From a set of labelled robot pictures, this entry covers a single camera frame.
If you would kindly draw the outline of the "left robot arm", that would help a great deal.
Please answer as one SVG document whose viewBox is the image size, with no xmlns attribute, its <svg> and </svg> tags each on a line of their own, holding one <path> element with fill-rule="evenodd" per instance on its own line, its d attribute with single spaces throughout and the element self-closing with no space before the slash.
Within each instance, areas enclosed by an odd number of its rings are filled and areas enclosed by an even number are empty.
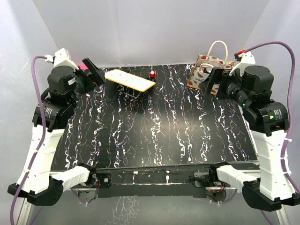
<svg viewBox="0 0 300 225">
<path fill-rule="evenodd" d="M 35 206 L 53 206 L 63 192 L 77 185 L 96 184 L 96 169 L 80 163 L 73 169 L 50 175 L 54 154 L 73 116 L 80 96 L 105 83 L 103 70 L 89 59 L 82 60 L 85 73 L 76 65 L 54 65 L 47 77 L 48 88 L 37 93 L 38 105 L 33 115 L 32 140 L 20 178 L 8 186 L 8 193 L 25 198 Z"/>
</svg>

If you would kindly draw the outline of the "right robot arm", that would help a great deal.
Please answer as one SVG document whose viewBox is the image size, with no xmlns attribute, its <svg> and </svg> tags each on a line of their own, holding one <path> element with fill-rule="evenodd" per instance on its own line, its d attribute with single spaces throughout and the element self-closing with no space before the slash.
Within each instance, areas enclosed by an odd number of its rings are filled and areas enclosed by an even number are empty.
<svg viewBox="0 0 300 225">
<path fill-rule="evenodd" d="M 210 166 L 207 181 L 214 186 L 229 184 L 242 193 L 251 208 L 268 212 L 300 203 L 300 193 L 287 177 L 290 171 L 282 167 L 287 155 L 281 149 L 287 142 L 290 123 L 286 107 L 270 98 L 273 81 L 273 74 L 263 66 L 248 66 L 243 74 L 214 67 L 205 90 L 210 94 L 217 83 L 217 98 L 233 100 L 241 107 L 257 149 L 260 168 L 260 177 L 256 178 L 228 162 L 220 162 Z"/>
</svg>

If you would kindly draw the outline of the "blue energy drink can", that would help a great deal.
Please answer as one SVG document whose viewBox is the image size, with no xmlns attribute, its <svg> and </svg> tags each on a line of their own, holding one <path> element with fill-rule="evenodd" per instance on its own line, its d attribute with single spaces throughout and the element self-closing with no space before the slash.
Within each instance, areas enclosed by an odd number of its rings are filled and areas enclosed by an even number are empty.
<svg viewBox="0 0 300 225">
<path fill-rule="evenodd" d="M 210 74 L 212 69 L 213 69 L 213 67 L 211 67 L 211 66 L 203 66 L 202 67 L 202 71 L 206 74 Z"/>
</svg>

